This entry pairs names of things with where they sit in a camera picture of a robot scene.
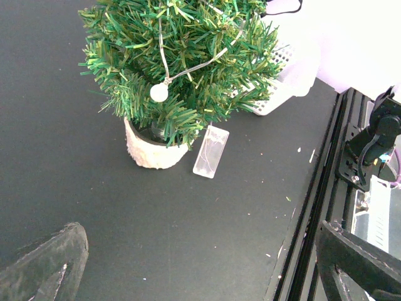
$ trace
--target clear plastic piece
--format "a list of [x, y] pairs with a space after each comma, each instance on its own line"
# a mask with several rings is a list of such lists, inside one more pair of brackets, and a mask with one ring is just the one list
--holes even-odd
[[228, 131], [212, 125], [207, 127], [206, 135], [194, 166], [194, 174], [213, 179], [229, 134]]

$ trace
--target black table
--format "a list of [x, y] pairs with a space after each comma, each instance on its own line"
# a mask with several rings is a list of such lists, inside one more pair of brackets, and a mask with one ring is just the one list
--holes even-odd
[[216, 124], [230, 137], [212, 180], [192, 173], [202, 139], [171, 169], [140, 168], [79, 76], [76, 11], [93, 3], [0, 3], [1, 259], [77, 221], [89, 241], [77, 300], [262, 300], [336, 93], [316, 80], [266, 117]]

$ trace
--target white wall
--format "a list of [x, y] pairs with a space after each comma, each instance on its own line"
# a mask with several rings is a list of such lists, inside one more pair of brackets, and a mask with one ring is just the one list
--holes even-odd
[[[298, 6], [297, 0], [274, 0], [268, 12]], [[317, 41], [318, 78], [338, 92], [353, 87], [375, 98], [401, 82], [400, 0], [304, 0], [298, 13], [266, 18]]]

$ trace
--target white pot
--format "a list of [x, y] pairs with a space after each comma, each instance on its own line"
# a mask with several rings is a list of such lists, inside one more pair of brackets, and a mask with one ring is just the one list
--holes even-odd
[[188, 151], [188, 145], [169, 146], [153, 142], [140, 135], [131, 121], [124, 119], [128, 153], [142, 167], [165, 169], [172, 167]]

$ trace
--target white basket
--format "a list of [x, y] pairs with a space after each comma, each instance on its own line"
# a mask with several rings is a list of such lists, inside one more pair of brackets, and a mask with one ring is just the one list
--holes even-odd
[[278, 35], [274, 60], [285, 66], [277, 80], [271, 81], [270, 99], [255, 101], [255, 107], [250, 107], [256, 115], [267, 115], [292, 96], [308, 94], [318, 73], [320, 49], [314, 41], [280, 29]]

